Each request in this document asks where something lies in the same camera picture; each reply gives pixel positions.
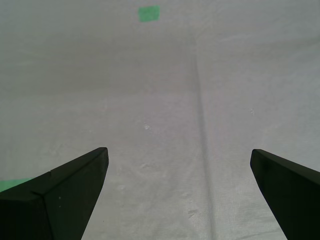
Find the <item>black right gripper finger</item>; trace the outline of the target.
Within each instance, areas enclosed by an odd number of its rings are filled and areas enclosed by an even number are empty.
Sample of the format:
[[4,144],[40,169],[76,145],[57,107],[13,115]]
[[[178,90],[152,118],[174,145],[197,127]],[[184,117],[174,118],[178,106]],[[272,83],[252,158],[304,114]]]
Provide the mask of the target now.
[[262,149],[250,167],[270,210],[288,240],[320,238],[320,173]]
[[0,193],[2,240],[80,240],[104,185],[108,149],[99,147]]

